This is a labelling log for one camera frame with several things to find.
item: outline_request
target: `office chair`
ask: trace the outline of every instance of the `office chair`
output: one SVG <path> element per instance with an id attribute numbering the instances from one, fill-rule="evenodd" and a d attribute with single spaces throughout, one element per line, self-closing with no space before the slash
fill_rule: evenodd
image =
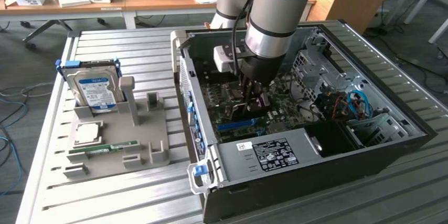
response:
<path id="1" fill-rule="evenodd" d="M 96 21 L 105 25 L 105 21 L 101 18 L 97 18 Z M 60 19 L 52 19 L 48 20 L 24 39 L 23 42 L 25 43 L 25 48 L 29 50 L 36 49 L 36 44 L 29 43 L 29 40 L 32 40 L 39 34 L 41 34 L 52 25 L 61 25 L 67 31 L 73 31 L 72 28 L 68 26 L 68 24 L 60 20 Z M 20 25 L 25 28 L 31 28 L 31 24 L 28 22 L 20 21 Z"/>

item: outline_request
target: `blue cable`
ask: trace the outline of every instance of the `blue cable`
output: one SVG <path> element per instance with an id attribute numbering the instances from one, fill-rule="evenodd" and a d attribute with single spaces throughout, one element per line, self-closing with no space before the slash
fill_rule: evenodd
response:
<path id="1" fill-rule="evenodd" d="M 28 106 L 27 106 L 27 104 L 24 104 L 23 102 L 11 102 L 11 101 L 7 101 L 7 100 L 4 100 L 4 99 L 1 99 L 1 98 L 0 98 L 0 101 L 3 101 L 3 102 L 5 102 L 5 103 L 11 103 L 11 104 L 19 104 L 19 105 L 23 106 L 23 113 L 21 113 L 20 117 L 19 117 L 16 120 L 13 120 L 13 122 L 9 123 L 8 125 L 5 125 L 5 126 L 3 126 L 3 127 L 0 126 L 1 128 L 5 128 L 5 127 L 12 126 L 15 123 L 17 123 L 17 121 L 25 116 L 27 111 L 28 111 Z"/>
<path id="2" fill-rule="evenodd" d="M 364 102 L 365 102 L 365 106 L 367 106 L 367 111 L 368 111 L 368 117 L 372 118 L 372 110 L 371 110 L 371 105 L 369 105 L 369 100 L 367 99 L 367 95 L 359 91 L 359 90 L 353 90 L 348 93 L 348 96 L 347 96 L 347 102 L 348 102 L 348 107 L 351 108 L 351 110 L 353 111 L 353 113 L 356 114 L 356 110 L 355 110 L 355 107 L 352 105 L 352 99 L 351 99 L 351 93 L 356 93 L 361 96 L 361 98 L 364 99 Z"/>
<path id="3" fill-rule="evenodd" d="M 13 151 L 13 156 L 16 157 L 16 161 L 17 161 L 17 168 L 19 168 L 19 179 L 16 181 L 16 183 L 13 184 L 13 186 L 9 187 L 9 189 L 7 191 L 4 191 L 1 194 L 0 194 L 0 197 L 4 196 L 9 191 L 12 191 L 15 189 L 15 187 L 19 185 L 20 181 L 21 181 L 21 168 L 20 168 L 20 162 L 19 162 L 19 155 L 17 155 L 17 150 L 16 150 L 16 147 L 15 145 L 9 142 L 9 139 L 5 138 L 5 137 L 1 137 L 0 136 L 0 139 L 3 139 L 4 141 L 7 141 L 7 143 L 11 144 L 11 148 L 12 148 L 12 151 Z"/>

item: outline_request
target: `aluminum workbench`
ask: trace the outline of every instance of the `aluminum workbench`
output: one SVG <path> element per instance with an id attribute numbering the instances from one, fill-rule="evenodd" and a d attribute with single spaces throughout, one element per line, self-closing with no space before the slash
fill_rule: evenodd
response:
<path id="1" fill-rule="evenodd" d="M 439 136 L 380 174 L 223 223 L 439 223 L 448 219 L 448 109 L 368 42 L 339 22 L 323 22 L 368 68 L 423 117 Z M 88 182 L 61 184 L 61 145 L 75 100 L 60 76 L 27 182 L 17 223 L 201 223 L 201 203 L 189 190 L 188 151 L 171 65 L 173 29 L 87 31 L 68 38 L 64 60 L 117 57 L 136 80 L 135 94 L 165 98 L 172 163 Z M 333 54 L 337 62 L 343 57 Z"/>

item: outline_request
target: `gray carpet floor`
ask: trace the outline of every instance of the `gray carpet floor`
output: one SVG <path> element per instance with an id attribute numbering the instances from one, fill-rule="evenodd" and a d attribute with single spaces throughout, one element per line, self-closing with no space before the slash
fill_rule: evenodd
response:
<path id="1" fill-rule="evenodd" d="M 395 2 L 396 0 L 387 0 L 384 8 L 391 8 Z M 212 16 L 212 14 L 168 15 L 159 26 L 201 25 L 204 21 L 211 21 Z M 141 19 L 141 21 L 156 25 L 161 18 L 161 16 L 155 16 L 151 19 Z M 397 22 L 403 27 L 404 33 L 401 34 L 392 30 L 381 38 L 388 42 L 389 47 L 399 54 L 399 57 L 404 59 L 415 58 L 425 64 L 440 66 L 441 69 L 448 69 L 448 59 L 436 58 L 437 47 L 428 43 L 429 37 L 447 18 L 448 8 L 429 2 L 409 25 Z M 100 25 L 96 22 L 96 19 L 72 20 L 67 23 L 75 30 L 125 29 L 124 20 L 121 18 L 107 18 L 105 21 L 108 23 L 107 26 Z M 31 22 L 33 27 L 39 27 L 41 23 L 43 22 Z M 63 53 L 67 32 L 60 26 L 53 26 L 33 39 L 32 42 L 37 45 L 37 50 L 28 51 L 23 46 L 21 39 L 31 31 L 31 29 L 23 28 L 19 22 L 11 22 L 8 29 L 0 33 L 0 48 L 3 52 L 0 55 L 0 90 L 11 87 L 27 87 L 41 82 L 51 82 L 55 79 L 56 71 L 53 63 Z M 395 53 L 388 49 L 384 42 L 379 38 L 369 38 L 369 40 L 377 46 L 380 51 L 393 59 Z M 437 44 L 445 51 L 448 51 L 448 33 L 440 38 Z M 423 82 L 424 75 L 420 70 L 409 64 L 404 64 L 401 67 L 419 82 Z M 435 90 L 448 90 L 448 86 L 441 78 L 433 75 L 428 76 L 428 85 L 431 85 Z M 48 90 L 51 90 L 51 86 L 41 87 L 36 89 L 33 94 L 48 92 Z M 435 93 L 435 95 L 445 104 L 448 104 L 448 95 L 439 93 Z M 24 97 L 8 97 L 7 99 L 12 101 L 23 101 Z M 7 131 L 17 147 L 25 170 L 29 170 L 32 164 L 48 101 L 49 96 L 29 98 L 29 111 L 25 117 L 11 127 L 7 127 Z M 0 119 L 3 119 L 16 107 L 17 105 L 0 102 Z M 0 161 L 4 158 L 5 152 L 1 152 Z M 0 191 L 7 190 L 16 179 L 17 165 L 13 156 L 11 156 L 5 165 L 0 167 Z M 15 190 L 24 189 L 25 181 L 27 175 L 24 174 L 21 183 Z M 21 194 L 0 197 L 0 223 L 15 222 L 20 200 Z"/>

